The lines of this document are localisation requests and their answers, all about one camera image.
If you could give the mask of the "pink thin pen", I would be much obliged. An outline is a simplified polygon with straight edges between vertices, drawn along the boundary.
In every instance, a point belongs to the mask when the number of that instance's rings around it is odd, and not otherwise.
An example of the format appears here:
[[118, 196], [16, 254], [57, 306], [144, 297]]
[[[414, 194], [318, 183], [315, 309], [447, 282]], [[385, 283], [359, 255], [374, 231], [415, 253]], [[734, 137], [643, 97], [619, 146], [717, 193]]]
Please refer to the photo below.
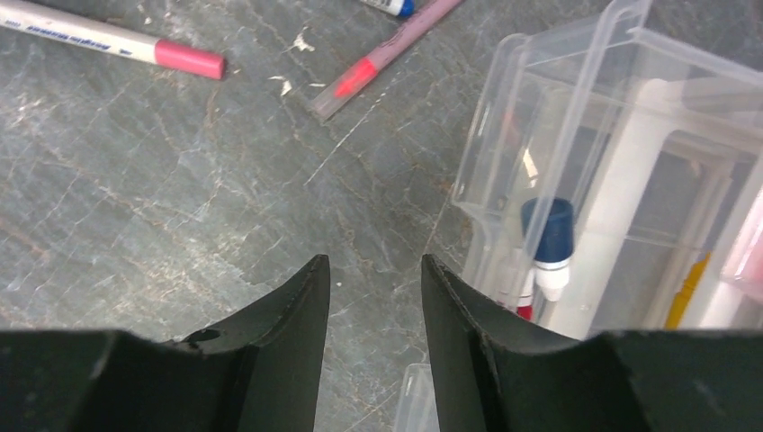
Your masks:
[[389, 39], [360, 58], [334, 83], [328, 85], [310, 103], [310, 109], [322, 121], [332, 117], [393, 60], [461, 3], [461, 0], [435, 0], [416, 10]]

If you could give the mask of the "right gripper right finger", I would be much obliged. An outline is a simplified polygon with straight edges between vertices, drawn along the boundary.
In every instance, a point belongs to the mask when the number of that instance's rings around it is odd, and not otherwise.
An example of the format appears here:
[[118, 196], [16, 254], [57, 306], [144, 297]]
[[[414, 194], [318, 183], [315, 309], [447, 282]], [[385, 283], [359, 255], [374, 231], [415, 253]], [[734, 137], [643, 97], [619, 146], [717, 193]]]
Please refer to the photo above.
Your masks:
[[578, 341], [421, 260], [443, 431], [759, 431], [758, 330], [616, 330]]

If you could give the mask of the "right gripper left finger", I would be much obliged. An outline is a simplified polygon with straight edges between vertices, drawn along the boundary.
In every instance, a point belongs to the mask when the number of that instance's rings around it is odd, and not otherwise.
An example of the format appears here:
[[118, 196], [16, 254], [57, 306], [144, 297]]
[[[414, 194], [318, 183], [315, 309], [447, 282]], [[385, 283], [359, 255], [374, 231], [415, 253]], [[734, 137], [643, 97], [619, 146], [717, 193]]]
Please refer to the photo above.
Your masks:
[[311, 431], [330, 265], [180, 340], [119, 329], [5, 330], [4, 431]]

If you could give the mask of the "pink white marker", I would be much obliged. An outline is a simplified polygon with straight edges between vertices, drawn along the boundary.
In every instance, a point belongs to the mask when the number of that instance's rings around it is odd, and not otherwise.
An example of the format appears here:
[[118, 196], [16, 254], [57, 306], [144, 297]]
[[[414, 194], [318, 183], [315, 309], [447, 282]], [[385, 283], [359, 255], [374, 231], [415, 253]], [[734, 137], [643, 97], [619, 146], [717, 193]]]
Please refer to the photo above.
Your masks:
[[212, 79], [222, 79], [225, 59], [216, 53], [129, 31], [26, 1], [3, 1], [1, 25], [54, 41], [134, 59]]

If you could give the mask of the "white plastic drawer unit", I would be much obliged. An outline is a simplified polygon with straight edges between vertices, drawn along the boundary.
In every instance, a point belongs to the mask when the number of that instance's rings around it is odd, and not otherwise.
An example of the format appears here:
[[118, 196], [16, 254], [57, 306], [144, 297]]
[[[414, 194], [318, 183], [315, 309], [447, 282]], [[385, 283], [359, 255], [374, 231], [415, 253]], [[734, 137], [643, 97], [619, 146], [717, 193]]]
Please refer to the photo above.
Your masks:
[[[516, 313], [563, 198], [570, 283], [557, 302], [535, 286], [530, 322], [578, 341], [762, 334], [762, 75], [650, 30], [650, 8], [500, 42], [454, 185], [472, 228], [454, 274]], [[430, 356], [407, 368], [394, 427], [443, 431]]]

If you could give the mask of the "clear barrel pen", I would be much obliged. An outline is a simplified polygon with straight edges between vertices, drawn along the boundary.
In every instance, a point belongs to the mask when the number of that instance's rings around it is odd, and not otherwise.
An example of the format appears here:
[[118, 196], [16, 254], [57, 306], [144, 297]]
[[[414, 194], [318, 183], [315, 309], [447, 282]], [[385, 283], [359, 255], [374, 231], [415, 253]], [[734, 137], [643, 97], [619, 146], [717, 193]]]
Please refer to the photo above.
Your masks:
[[396, 17], [409, 17], [415, 12], [414, 0], [360, 0], [363, 4]]

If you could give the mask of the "blue cap white marker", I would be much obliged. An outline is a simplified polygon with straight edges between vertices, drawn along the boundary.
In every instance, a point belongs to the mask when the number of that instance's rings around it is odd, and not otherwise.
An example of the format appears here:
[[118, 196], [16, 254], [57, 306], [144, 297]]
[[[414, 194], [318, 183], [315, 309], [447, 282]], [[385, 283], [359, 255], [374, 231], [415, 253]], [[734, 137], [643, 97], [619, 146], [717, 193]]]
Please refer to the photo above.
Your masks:
[[574, 219], [573, 204], [563, 198], [554, 198], [537, 249], [531, 254], [533, 263], [525, 281], [525, 293], [527, 288], [537, 286], [546, 301], [561, 299], [570, 283]]

